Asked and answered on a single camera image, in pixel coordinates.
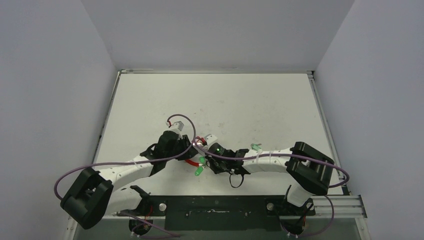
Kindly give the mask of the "metal keyring with red grip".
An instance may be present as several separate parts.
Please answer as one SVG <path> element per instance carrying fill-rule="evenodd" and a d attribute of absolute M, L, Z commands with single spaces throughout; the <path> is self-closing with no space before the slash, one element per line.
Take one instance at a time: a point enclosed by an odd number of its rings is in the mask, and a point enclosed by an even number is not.
<path fill-rule="evenodd" d="M 206 163 L 205 165 L 202 165 L 199 163 L 199 158 L 200 157 L 204 157 L 205 158 L 205 153 L 203 152 L 203 150 L 207 150 L 208 146 L 204 144 L 202 138 L 197 138 L 193 143 L 192 143 L 193 147 L 192 150 L 196 150 L 197 154 L 194 155 L 193 157 L 186 159 L 185 162 L 194 166 L 194 167 L 206 167 Z"/>

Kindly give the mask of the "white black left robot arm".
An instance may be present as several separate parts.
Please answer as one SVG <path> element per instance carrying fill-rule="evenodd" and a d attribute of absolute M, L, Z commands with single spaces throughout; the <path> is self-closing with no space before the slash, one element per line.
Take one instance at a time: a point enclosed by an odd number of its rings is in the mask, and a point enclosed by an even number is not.
<path fill-rule="evenodd" d="M 131 210 L 144 215 L 149 210 L 149 201 L 141 194 L 125 191 L 114 200 L 113 193 L 138 179 L 155 175 L 168 161 L 185 161 L 198 153 L 187 135 L 166 130 L 158 142 L 130 161 L 100 170 L 84 167 L 61 199 L 60 207 L 85 230 L 95 226 L 105 214 Z"/>

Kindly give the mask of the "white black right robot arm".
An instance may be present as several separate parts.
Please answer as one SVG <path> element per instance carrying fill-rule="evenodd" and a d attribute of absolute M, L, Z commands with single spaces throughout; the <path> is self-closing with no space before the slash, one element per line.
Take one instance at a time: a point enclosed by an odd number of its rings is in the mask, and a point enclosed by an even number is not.
<path fill-rule="evenodd" d="M 311 196 L 328 193 L 333 174 L 334 160 L 308 145 L 297 141 L 293 147 L 265 151 L 252 145 L 250 149 L 236 151 L 213 143 L 206 159 L 215 174 L 250 175 L 259 172 L 289 174 L 294 182 L 286 191 L 282 207 L 290 215 L 300 211 Z"/>

